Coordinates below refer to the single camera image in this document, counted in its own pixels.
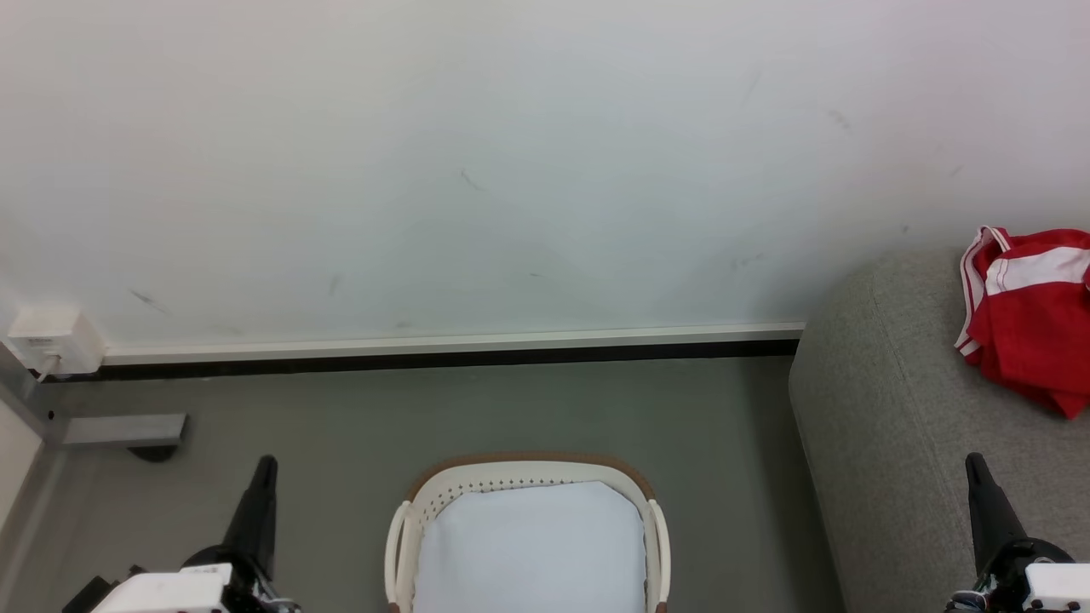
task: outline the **white wall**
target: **white wall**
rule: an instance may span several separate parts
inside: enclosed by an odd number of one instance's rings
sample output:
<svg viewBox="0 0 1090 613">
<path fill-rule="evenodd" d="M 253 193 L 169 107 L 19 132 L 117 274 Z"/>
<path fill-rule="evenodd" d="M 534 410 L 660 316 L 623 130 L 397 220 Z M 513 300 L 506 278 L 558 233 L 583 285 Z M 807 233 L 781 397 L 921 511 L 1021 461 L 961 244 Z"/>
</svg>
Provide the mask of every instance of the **white wall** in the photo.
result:
<svg viewBox="0 0 1090 613">
<path fill-rule="evenodd" d="M 113 347 L 789 321 L 1090 226 L 1085 0 L 0 11 L 7 300 Z"/>
<path fill-rule="evenodd" d="M 41 438 L 0 402 L 0 529 L 41 449 Z"/>
</svg>

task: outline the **basket rim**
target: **basket rim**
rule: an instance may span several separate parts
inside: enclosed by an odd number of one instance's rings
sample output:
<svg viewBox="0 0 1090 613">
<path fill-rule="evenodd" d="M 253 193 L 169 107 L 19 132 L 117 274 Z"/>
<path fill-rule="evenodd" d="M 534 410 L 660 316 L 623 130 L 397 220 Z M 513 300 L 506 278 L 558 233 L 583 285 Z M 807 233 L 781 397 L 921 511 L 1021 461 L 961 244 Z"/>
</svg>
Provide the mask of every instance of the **basket rim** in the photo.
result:
<svg viewBox="0 0 1090 613">
<path fill-rule="evenodd" d="M 596 466 L 604 466 L 606 468 L 613 468 L 625 473 L 626 477 L 631 479 L 635 485 L 643 493 L 643 497 L 646 500 L 655 498 L 655 491 L 651 488 L 651 482 L 647 481 L 639 470 L 633 468 L 626 461 L 619 460 L 611 456 L 603 456 L 596 454 L 573 454 L 567 452 L 498 452 L 492 454 L 471 454 L 467 456 L 453 457 L 439 464 L 433 465 L 431 468 L 425 470 L 416 482 L 413 483 L 412 488 L 409 490 L 409 494 L 405 496 L 407 501 L 416 500 L 416 494 L 420 493 L 424 484 L 427 483 L 433 477 L 443 472 L 444 470 L 450 468 L 458 468 L 460 466 L 470 466 L 475 464 L 494 464 L 494 462 L 506 462 L 506 461 L 564 461 L 572 464 L 591 464 Z"/>
</svg>

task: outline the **red cloth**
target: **red cloth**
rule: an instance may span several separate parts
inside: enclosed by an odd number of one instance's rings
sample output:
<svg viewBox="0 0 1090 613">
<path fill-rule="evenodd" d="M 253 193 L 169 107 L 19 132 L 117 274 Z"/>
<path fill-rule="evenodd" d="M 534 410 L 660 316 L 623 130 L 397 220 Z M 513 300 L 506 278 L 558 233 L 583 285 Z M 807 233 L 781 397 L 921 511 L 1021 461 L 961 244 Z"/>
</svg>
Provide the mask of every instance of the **red cloth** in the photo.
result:
<svg viewBox="0 0 1090 613">
<path fill-rule="evenodd" d="M 985 226 L 961 257 L 961 285 L 967 362 L 1068 419 L 1090 405 L 1090 233 Z"/>
</svg>

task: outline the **gray sofa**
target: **gray sofa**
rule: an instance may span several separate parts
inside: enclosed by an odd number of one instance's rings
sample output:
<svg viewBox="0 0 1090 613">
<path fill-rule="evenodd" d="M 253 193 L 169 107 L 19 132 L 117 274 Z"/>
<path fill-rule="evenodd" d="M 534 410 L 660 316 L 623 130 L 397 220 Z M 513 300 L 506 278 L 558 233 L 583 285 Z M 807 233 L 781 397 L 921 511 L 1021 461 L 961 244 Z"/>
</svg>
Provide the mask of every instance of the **gray sofa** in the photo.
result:
<svg viewBox="0 0 1090 613">
<path fill-rule="evenodd" d="M 937 612 L 971 587 L 970 452 L 1030 536 L 1090 561 L 1090 413 L 1067 421 L 965 364 L 959 257 L 894 254 L 859 271 L 811 318 L 791 369 L 849 613 Z"/>
</svg>

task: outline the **power outlet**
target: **power outlet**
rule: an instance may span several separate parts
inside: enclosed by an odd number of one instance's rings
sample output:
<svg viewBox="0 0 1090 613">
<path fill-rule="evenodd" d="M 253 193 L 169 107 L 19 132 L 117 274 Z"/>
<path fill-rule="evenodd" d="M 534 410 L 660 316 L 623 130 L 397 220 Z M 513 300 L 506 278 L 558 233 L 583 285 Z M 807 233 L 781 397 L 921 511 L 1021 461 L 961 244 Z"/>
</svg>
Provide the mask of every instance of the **power outlet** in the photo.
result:
<svg viewBox="0 0 1090 613">
<path fill-rule="evenodd" d="M 60 358 L 52 374 L 93 373 L 102 363 L 106 345 L 78 309 L 24 309 L 8 330 L 23 364 L 41 372 Z"/>
</svg>

